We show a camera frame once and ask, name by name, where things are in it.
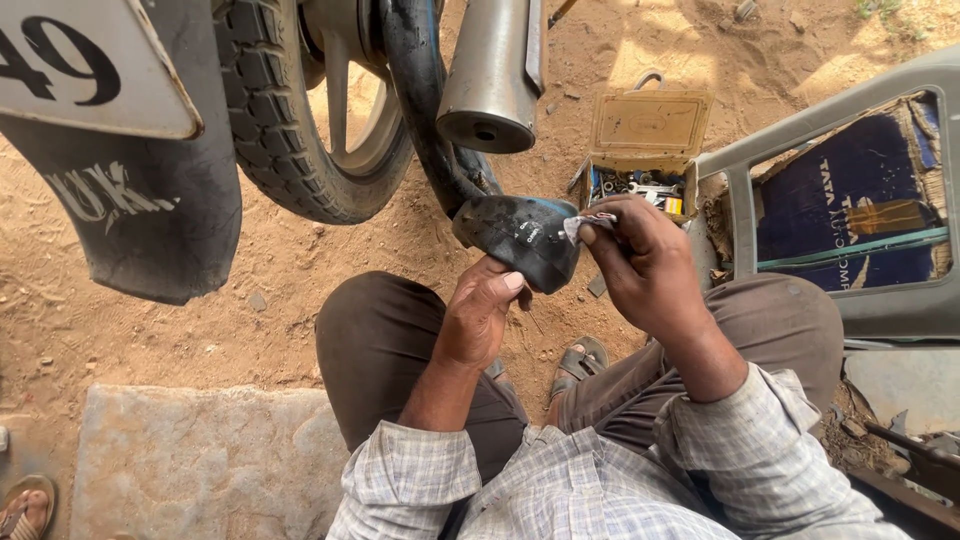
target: tire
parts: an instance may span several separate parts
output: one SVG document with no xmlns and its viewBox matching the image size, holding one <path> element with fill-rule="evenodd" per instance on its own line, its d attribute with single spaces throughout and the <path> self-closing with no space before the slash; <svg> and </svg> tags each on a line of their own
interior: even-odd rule
<svg viewBox="0 0 960 540">
<path fill-rule="evenodd" d="M 403 179 L 413 156 L 410 136 L 398 122 L 389 148 L 363 174 L 330 158 L 307 102 L 299 23 L 296 0 L 233 0 L 214 13 L 237 163 L 260 191 L 297 215 L 362 223 Z"/>
</svg>

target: sandal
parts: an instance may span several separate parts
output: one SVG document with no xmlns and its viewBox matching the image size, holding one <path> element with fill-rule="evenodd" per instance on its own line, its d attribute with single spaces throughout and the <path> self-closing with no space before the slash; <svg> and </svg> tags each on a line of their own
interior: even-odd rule
<svg viewBox="0 0 960 540">
<path fill-rule="evenodd" d="M 586 352 L 574 351 L 573 345 L 582 346 Z M 558 366 L 572 375 L 573 379 L 560 377 L 554 380 L 553 387 L 550 389 L 550 400 L 557 397 L 557 394 L 573 388 L 577 382 L 610 367 L 607 348 L 603 346 L 603 343 L 600 343 L 599 339 L 585 335 L 574 341 L 573 345 L 564 351 L 564 357 L 560 359 L 560 365 Z"/>
<path fill-rule="evenodd" d="M 47 519 L 43 520 L 43 529 L 36 530 L 27 521 L 27 505 L 23 504 L 0 522 L 0 540 L 40 540 L 43 533 L 54 521 L 54 503 L 57 500 L 57 488 L 54 483 L 42 475 L 29 475 L 10 488 L 3 499 L 3 509 L 7 509 L 24 491 L 42 491 L 47 496 Z"/>
<path fill-rule="evenodd" d="M 490 364 L 490 367 L 484 370 L 484 372 L 487 375 L 489 375 L 491 379 L 496 379 L 497 377 L 500 377 L 500 375 L 502 375 L 503 372 L 505 371 L 507 371 L 507 368 L 503 366 L 503 360 L 500 359 L 500 356 L 498 356 L 493 361 L 493 363 Z M 516 388 L 514 388 L 514 384 L 508 380 L 505 382 L 498 382 L 497 384 L 499 384 L 500 386 L 503 386 L 504 388 L 506 388 L 507 390 L 510 390 L 513 393 L 516 393 Z"/>
</svg>

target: box lid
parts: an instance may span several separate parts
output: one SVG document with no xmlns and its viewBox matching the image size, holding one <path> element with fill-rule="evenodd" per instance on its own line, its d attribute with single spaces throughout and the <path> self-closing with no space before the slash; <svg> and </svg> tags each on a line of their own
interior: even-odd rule
<svg viewBox="0 0 960 540">
<path fill-rule="evenodd" d="M 637 90 L 597 95 L 590 151 L 619 158 L 700 154 L 714 93 Z"/>
</svg>

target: grass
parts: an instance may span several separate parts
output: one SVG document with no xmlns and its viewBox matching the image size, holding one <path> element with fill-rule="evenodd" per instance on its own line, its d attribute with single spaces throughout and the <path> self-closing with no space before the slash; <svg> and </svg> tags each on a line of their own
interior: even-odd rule
<svg viewBox="0 0 960 540">
<path fill-rule="evenodd" d="M 856 0 L 856 12 L 863 18 L 869 19 L 876 13 L 880 24 L 891 37 L 923 41 L 934 30 L 933 25 L 920 24 L 910 17 L 900 17 L 901 0 Z"/>
</svg>

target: fingernail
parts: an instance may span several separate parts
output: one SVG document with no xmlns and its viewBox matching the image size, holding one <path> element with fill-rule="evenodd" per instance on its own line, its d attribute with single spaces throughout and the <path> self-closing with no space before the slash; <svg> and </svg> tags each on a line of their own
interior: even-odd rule
<svg viewBox="0 0 960 540">
<path fill-rule="evenodd" d="M 597 239 L 597 231 L 595 231 L 591 225 L 581 225 L 580 239 L 583 240 L 585 244 L 590 245 L 593 243 L 593 240 Z"/>
<path fill-rule="evenodd" d="M 503 277 L 503 282 L 510 290 L 519 290 L 523 286 L 523 274 L 511 272 Z"/>
</svg>

